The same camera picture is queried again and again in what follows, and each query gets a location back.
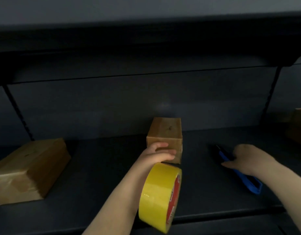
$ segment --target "adhesive tape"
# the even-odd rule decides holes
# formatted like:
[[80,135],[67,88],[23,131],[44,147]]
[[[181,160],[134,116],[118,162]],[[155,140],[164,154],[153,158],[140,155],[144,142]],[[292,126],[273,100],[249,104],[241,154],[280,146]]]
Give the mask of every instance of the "adhesive tape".
[[182,170],[156,163],[143,186],[139,218],[163,233],[167,233],[178,203]]

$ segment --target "black shelf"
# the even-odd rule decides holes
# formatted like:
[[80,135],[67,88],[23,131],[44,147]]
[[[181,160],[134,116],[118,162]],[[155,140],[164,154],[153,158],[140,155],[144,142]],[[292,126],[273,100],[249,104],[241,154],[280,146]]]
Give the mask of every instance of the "black shelf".
[[[267,188],[257,196],[212,158],[208,145],[251,143],[301,176],[301,146],[259,127],[183,132],[183,179],[174,223],[283,212]],[[0,235],[84,230],[145,147],[145,135],[67,142],[72,160],[42,201],[0,206]],[[15,148],[0,148],[7,155]],[[144,226],[136,221],[134,228]]]

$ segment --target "person's left hand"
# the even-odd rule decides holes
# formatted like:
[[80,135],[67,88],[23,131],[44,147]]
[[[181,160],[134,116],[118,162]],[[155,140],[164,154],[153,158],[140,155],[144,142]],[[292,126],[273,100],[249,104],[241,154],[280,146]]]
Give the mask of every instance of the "person's left hand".
[[155,142],[148,146],[148,148],[142,152],[124,178],[128,189],[133,186],[131,189],[134,191],[134,193],[131,196],[135,197],[133,205],[134,211],[137,211],[139,207],[142,189],[152,167],[157,162],[163,162],[175,158],[176,150],[174,149],[157,150],[158,148],[165,147],[168,147],[168,143],[166,142]]

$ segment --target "label on tape core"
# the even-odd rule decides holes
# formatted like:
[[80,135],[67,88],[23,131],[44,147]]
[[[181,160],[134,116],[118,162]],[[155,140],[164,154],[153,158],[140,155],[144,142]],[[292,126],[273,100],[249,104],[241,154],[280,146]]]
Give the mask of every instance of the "label on tape core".
[[171,191],[170,201],[168,205],[167,218],[166,218],[167,225],[170,224],[170,222],[172,221],[172,218],[176,211],[176,203],[178,201],[179,188],[180,188],[180,175],[177,175],[174,181],[174,186]]

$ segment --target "bare skin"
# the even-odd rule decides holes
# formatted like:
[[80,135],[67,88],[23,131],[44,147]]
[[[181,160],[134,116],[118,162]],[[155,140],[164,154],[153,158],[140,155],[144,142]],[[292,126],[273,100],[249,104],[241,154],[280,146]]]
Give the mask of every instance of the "bare skin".
[[236,159],[222,165],[255,176],[265,183],[301,231],[301,177],[253,145],[240,144],[235,147],[233,154]]
[[130,234],[148,173],[157,162],[172,160],[176,155],[173,149],[156,152],[167,146],[166,142],[156,142],[142,152],[83,235]]

